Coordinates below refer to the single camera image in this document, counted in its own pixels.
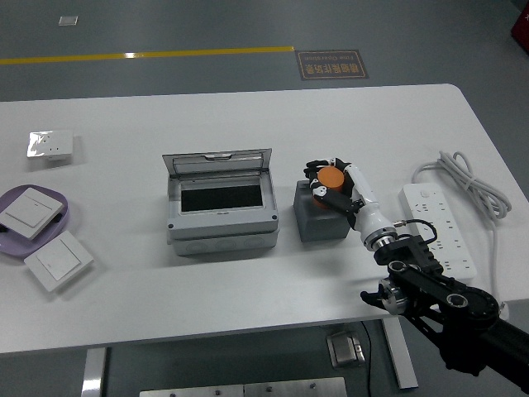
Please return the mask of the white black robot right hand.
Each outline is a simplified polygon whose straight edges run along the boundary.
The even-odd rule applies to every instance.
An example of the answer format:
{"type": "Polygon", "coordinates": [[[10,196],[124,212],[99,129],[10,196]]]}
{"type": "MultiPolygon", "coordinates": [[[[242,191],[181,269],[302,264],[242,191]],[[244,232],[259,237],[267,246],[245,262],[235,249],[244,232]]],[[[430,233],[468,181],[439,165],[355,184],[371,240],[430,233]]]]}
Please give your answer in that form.
{"type": "Polygon", "coordinates": [[[346,217],[350,227],[360,233],[368,251],[375,252],[396,241],[396,227],[382,214],[379,201],[358,166],[339,158],[330,158],[309,161],[303,172],[316,202],[346,217]],[[350,189],[342,193],[322,182],[318,173],[329,166],[338,169],[350,189]]]}

